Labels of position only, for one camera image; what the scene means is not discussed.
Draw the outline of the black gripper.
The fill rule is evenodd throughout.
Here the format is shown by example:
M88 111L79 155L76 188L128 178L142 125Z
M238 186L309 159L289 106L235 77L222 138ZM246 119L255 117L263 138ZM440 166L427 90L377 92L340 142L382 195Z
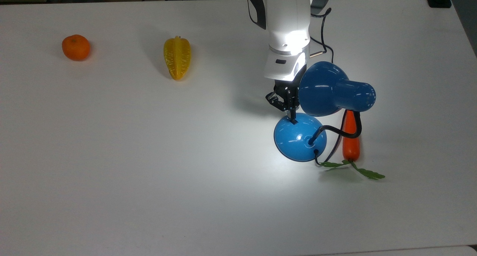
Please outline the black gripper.
M265 96L267 102L281 112L285 112L292 124L297 124L299 79L293 81L275 80L274 92Z

